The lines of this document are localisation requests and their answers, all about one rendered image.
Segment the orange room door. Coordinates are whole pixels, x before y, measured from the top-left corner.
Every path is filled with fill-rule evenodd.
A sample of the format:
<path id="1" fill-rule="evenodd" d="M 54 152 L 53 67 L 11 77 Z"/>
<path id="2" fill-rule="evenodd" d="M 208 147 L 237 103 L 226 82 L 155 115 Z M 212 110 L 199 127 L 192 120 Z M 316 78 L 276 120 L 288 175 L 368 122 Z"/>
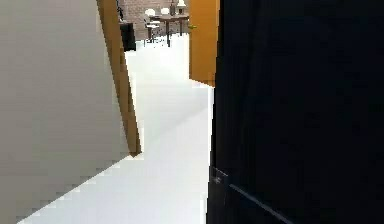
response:
<path id="1" fill-rule="evenodd" d="M 215 86 L 220 0 L 190 0 L 189 78 Z"/>

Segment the brown wooden table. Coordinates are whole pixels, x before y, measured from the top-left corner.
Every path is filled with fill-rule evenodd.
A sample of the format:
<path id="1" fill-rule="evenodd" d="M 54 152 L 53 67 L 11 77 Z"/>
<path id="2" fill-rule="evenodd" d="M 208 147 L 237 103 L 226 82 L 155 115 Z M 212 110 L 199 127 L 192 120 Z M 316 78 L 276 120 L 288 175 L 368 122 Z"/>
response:
<path id="1" fill-rule="evenodd" d="M 185 21 L 189 20 L 189 15 L 188 14 L 177 14 L 177 15 L 155 15 L 155 16 L 150 16 L 149 17 L 150 21 L 160 21 L 165 23 L 165 30 L 166 30 L 166 41 L 167 45 L 171 46 L 171 41 L 170 41 L 170 23 L 171 22 L 178 22 L 179 23 L 179 34 L 183 33 L 183 24 Z"/>

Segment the black low cabinet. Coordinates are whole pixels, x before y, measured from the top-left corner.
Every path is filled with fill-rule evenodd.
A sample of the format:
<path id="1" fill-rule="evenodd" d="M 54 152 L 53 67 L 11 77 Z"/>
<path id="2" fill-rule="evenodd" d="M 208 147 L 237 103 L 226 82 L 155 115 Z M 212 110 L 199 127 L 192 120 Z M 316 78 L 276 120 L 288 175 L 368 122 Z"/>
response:
<path id="1" fill-rule="evenodd" d="M 120 31 L 124 51 L 135 51 L 136 40 L 134 33 L 134 26 L 132 23 L 120 23 Z"/>

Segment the orange door frame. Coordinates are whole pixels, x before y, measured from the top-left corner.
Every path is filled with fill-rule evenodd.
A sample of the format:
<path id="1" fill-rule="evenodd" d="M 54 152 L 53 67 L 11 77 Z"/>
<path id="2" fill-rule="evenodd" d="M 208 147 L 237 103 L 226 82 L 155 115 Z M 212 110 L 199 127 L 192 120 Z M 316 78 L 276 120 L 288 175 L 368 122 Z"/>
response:
<path id="1" fill-rule="evenodd" d="M 122 117 L 127 151 L 130 156 L 135 157 L 142 150 L 117 14 L 117 4 L 114 0 L 96 0 L 96 2 Z"/>

